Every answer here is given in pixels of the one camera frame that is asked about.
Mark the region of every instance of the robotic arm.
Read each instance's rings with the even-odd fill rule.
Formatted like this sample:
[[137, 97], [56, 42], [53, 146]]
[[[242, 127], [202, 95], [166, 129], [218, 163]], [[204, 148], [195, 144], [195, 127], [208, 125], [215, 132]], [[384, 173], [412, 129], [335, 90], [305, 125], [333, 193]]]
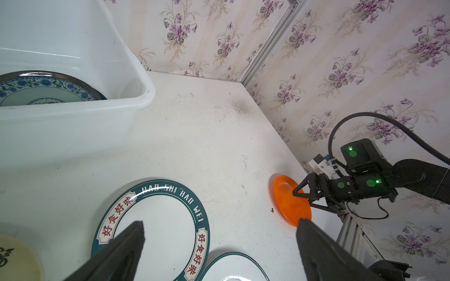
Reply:
[[[328, 143], [328, 152], [331, 157], [331, 143], [337, 128], [351, 118], [366, 115], [382, 116], [383, 119], [398, 126], [410, 137], [412, 136], [412, 139], [416, 142], [419, 143], [418, 140], [423, 142], [409, 129], [392, 118], [373, 112], [362, 112], [344, 118], [333, 129]], [[419, 144], [422, 147], [429, 147], [425, 142], [423, 143], [424, 145]], [[439, 159], [448, 159], [433, 148], [430, 147], [430, 149], [442, 156]], [[336, 162], [341, 163], [332, 160], [334, 169], [341, 178], [329, 179], [325, 174], [311, 173], [293, 190], [292, 194], [295, 197], [308, 199], [311, 207], [332, 213], [345, 210], [345, 202], [358, 204], [364, 198], [389, 198], [391, 202], [394, 202], [398, 195], [396, 188], [400, 187], [450, 204], [450, 173], [448, 173], [449, 169], [447, 168], [414, 159], [401, 160], [392, 166], [378, 150], [375, 143], [367, 138], [342, 146], [341, 152], [347, 162], [346, 166], [342, 166], [349, 176], [342, 175], [335, 164]], [[298, 193], [306, 185], [309, 185], [310, 193]], [[314, 203], [322, 197], [325, 197], [328, 206]]]

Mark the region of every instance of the white plastic bin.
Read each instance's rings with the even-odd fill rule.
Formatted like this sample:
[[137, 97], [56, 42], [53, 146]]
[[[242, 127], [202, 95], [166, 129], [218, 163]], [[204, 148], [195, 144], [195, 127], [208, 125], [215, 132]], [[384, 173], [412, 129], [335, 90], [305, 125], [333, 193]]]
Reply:
[[0, 75], [47, 70], [107, 100], [0, 107], [0, 169], [108, 149], [127, 137], [155, 88], [103, 0], [0, 1]]

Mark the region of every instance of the purple flower pattern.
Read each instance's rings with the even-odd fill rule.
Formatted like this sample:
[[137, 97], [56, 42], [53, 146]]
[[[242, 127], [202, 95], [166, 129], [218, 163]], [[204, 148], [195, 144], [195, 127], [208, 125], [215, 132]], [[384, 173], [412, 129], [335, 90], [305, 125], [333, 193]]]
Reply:
[[311, 166], [309, 166], [308, 162], [306, 161], [300, 161], [301, 167], [305, 170], [307, 174], [311, 174], [314, 172]]
[[253, 21], [253, 25], [256, 24], [255, 31], [261, 30], [262, 27], [266, 26], [267, 18], [276, 10], [281, 9], [284, 1], [278, 0], [262, 0], [263, 6], [256, 13], [256, 19]]
[[392, 254], [402, 255], [403, 253], [409, 255], [417, 255], [420, 257], [434, 258], [435, 263], [445, 264], [447, 259], [443, 252], [448, 252], [446, 247], [447, 241], [441, 237], [431, 238], [430, 235], [434, 233], [434, 229], [442, 229], [441, 226], [430, 225], [426, 228], [421, 228], [413, 223], [408, 223], [403, 228], [403, 234], [397, 235], [395, 238], [390, 235], [390, 239], [384, 239], [390, 242], [391, 246], [388, 250]]
[[203, 68], [205, 66], [208, 66], [209, 64], [206, 63], [206, 61], [203, 61], [201, 63], [199, 63], [198, 65], [196, 65], [195, 62], [190, 62], [189, 63], [189, 69], [185, 70], [183, 75], [185, 76], [194, 76], [194, 77], [202, 77], [203, 78]]
[[[346, 57], [335, 58], [337, 60], [332, 67], [334, 73], [324, 77], [324, 82], [319, 85], [319, 87], [324, 87], [325, 91], [321, 94], [323, 96], [329, 97], [333, 96], [334, 92], [339, 93], [339, 88], [348, 85], [349, 83], [355, 82], [359, 85], [364, 81], [364, 77], [360, 76], [365, 74], [366, 71], [372, 71], [370, 67], [365, 67], [362, 64], [366, 61], [363, 56], [359, 56], [359, 48], [354, 49]], [[355, 64], [348, 62], [351, 57], [358, 57]]]
[[316, 15], [311, 16], [311, 10], [305, 13], [301, 20], [296, 21], [292, 26], [292, 34], [286, 39], [283, 49], [287, 50], [287, 53], [283, 58], [290, 58], [294, 56], [294, 51], [298, 53], [298, 48], [309, 41], [309, 43], [314, 42], [316, 39], [315, 33], [317, 30], [322, 30], [314, 22], [317, 20]]
[[272, 126], [275, 129], [275, 131], [277, 131], [278, 135], [281, 137], [281, 139], [285, 142], [288, 143], [289, 142], [289, 136], [290, 136], [290, 132], [288, 130], [289, 128], [289, 124], [288, 125], [283, 125], [283, 123], [286, 123], [286, 117], [284, 117], [283, 119], [281, 119], [279, 122], [273, 121], [272, 122]]
[[[414, 130], [415, 124], [418, 122], [420, 117], [425, 117], [427, 123], [430, 120], [437, 122], [436, 117], [429, 114], [433, 111], [413, 111], [410, 109], [413, 105], [414, 103], [412, 101], [405, 98], [397, 104], [396, 110], [393, 109], [393, 104], [383, 104], [381, 106], [381, 110], [375, 110], [374, 112], [391, 117], [405, 125], [410, 130]], [[369, 138], [373, 140], [380, 140], [386, 145], [391, 143], [394, 139], [406, 139], [406, 135], [399, 128], [379, 118], [374, 118], [372, 123], [360, 123], [356, 127], [353, 127], [350, 131], [358, 131], [361, 128], [363, 131], [356, 133], [352, 140]]]
[[436, 199], [431, 199], [431, 198], [425, 197], [416, 192], [412, 192], [411, 194], [409, 194], [402, 200], [411, 201], [412, 202], [411, 207], [414, 209], [419, 209], [419, 210], [432, 209], [436, 215], [441, 215], [441, 211], [445, 207], [450, 209], [448, 204], [446, 204], [442, 201], [436, 200]]
[[313, 115], [310, 121], [310, 127], [303, 130], [302, 145], [311, 145], [321, 139], [327, 139], [334, 127], [335, 118], [331, 110], [320, 115]]
[[[182, 13], [175, 14], [174, 11], [177, 9], [174, 8], [174, 5], [176, 6], [180, 3], [183, 6]], [[169, 7], [168, 10], [161, 13], [161, 16], [165, 16], [163, 20], [164, 27], [169, 28], [167, 40], [163, 41], [166, 45], [164, 54], [173, 50], [171, 61], [180, 58], [180, 55], [183, 54], [181, 47], [185, 47], [184, 42], [188, 38], [188, 34], [197, 31], [197, 24], [192, 21], [200, 14], [197, 12], [189, 12], [190, 6], [190, 0], [172, 0], [172, 7]]]
[[273, 109], [279, 110], [291, 101], [298, 102], [300, 100], [300, 94], [304, 92], [304, 90], [298, 87], [299, 84], [300, 79], [296, 77], [296, 74], [292, 75], [288, 80], [281, 80], [280, 91], [275, 95], [273, 100], [275, 103]]
[[236, 72], [236, 67], [229, 66], [225, 73], [219, 77], [220, 80], [237, 81], [238, 74]]
[[144, 48], [139, 52], [139, 54], [136, 55], [136, 57], [145, 70], [151, 71], [150, 67], [148, 66], [147, 59], [152, 59], [154, 55], [156, 55], [154, 52], [150, 52], [148, 51], [148, 48]]
[[263, 96], [259, 93], [260, 90], [261, 88], [258, 87], [258, 83], [253, 84], [252, 88], [247, 89], [248, 93], [258, 106], [261, 105], [261, 98], [263, 98]]
[[263, 44], [259, 44], [259, 47], [253, 51], [250, 52], [250, 56], [248, 56], [247, 61], [248, 61], [248, 65], [247, 67], [252, 63], [253, 58], [258, 54], [259, 50], [261, 50], [261, 47], [263, 46]]
[[450, 55], [450, 28], [443, 20], [445, 15], [431, 17], [430, 24], [423, 25], [412, 30], [414, 36], [417, 36], [418, 43], [409, 47], [401, 46], [392, 55], [388, 56], [393, 60], [392, 65], [385, 73], [394, 72], [394, 77], [405, 77], [412, 72], [419, 76], [418, 70], [422, 63], [434, 68], [438, 66], [444, 58], [444, 53]]
[[242, 36], [242, 33], [237, 33], [238, 30], [238, 27], [233, 26], [233, 23], [230, 22], [227, 25], [225, 32], [217, 36], [219, 38], [217, 41], [219, 49], [214, 55], [214, 63], [218, 64], [217, 68], [222, 67], [231, 51], [234, 48], [237, 49], [239, 47], [240, 42], [238, 40]]
[[211, 17], [214, 20], [220, 19], [223, 13], [228, 13], [226, 10], [227, 3], [233, 4], [234, 1], [235, 0], [213, 0], [211, 3], [211, 0], [205, 0], [204, 7], [209, 6], [208, 20], [210, 20]]
[[353, 7], [346, 8], [344, 13], [337, 19], [341, 22], [336, 34], [343, 30], [343, 35], [348, 36], [353, 31], [361, 33], [363, 22], [374, 23], [380, 13], [390, 12], [394, 0], [360, 0]]

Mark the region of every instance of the floral wallpaper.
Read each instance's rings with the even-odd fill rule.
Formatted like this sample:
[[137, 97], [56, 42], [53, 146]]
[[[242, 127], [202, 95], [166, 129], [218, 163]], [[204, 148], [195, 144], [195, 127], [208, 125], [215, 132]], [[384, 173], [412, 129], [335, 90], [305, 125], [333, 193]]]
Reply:
[[238, 81], [289, 1], [105, 0], [146, 70]]
[[[309, 1], [285, 30], [246, 88], [306, 172], [326, 155], [334, 126], [362, 111], [390, 116], [450, 156], [450, 2], [448, 0]], [[346, 122], [333, 153], [362, 138], [373, 140], [392, 164], [419, 159], [446, 166], [397, 127], [378, 118]], [[385, 259], [409, 263], [411, 280], [447, 280], [450, 206], [407, 189], [390, 216], [356, 218]], [[383, 217], [377, 199], [349, 207]]]

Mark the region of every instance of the orange plate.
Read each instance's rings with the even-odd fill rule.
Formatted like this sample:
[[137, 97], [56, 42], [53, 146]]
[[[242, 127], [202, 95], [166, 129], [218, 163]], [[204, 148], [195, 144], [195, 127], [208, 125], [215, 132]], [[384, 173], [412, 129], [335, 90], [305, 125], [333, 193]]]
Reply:
[[306, 198], [292, 195], [298, 184], [288, 176], [280, 175], [274, 181], [274, 196], [278, 209], [283, 216], [295, 227], [299, 219], [312, 219], [311, 207]]

